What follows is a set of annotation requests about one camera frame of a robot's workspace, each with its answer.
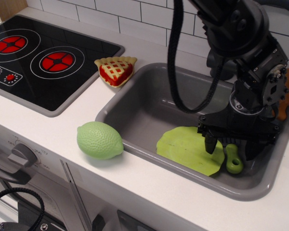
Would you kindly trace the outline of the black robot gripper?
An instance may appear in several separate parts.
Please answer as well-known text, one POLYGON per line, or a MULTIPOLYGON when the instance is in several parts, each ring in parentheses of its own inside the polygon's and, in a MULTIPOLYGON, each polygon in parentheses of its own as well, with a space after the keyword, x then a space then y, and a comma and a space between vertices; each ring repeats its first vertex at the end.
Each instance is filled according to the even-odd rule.
POLYGON ((199 117, 198 132, 205 137, 205 150, 213 154, 218 138, 247 141, 245 158, 255 159, 275 143, 281 128, 272 116, 272 106, 281 99, 281 82, 266 80, 235 82, 227 106, 199 117))

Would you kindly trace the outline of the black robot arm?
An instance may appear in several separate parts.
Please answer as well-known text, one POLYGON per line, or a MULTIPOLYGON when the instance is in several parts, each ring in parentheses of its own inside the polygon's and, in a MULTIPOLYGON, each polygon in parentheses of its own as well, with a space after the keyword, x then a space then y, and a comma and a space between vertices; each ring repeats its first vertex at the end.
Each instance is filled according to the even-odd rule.
POLYGON ((287 57, 269 32, 268 16, 252 0, 195 0, 208 43, 220 59, 236 64, 237 79, 228 105, 199 117, 198 131, 213 153, 219 138, 246 141, 247 160, 254 159, 280 132, 278 105, 288 93, 287 57))

